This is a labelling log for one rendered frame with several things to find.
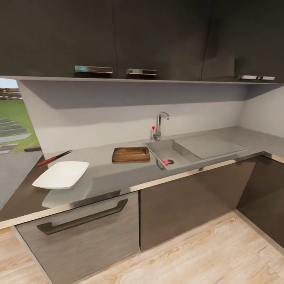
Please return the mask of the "cutting board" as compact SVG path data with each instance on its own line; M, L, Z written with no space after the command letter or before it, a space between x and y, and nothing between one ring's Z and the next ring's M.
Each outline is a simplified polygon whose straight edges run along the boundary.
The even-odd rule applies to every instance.
M146 154L142 154L145 152ZM115 148L112 155L112 161L149 161L150 154L148 147L125 147Z

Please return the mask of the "vidalia onion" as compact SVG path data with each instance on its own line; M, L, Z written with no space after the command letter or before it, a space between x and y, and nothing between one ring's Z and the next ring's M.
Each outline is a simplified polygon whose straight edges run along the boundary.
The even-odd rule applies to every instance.
M162 159L161 160L166 166L168 166L168 164L170 163L167 159Z

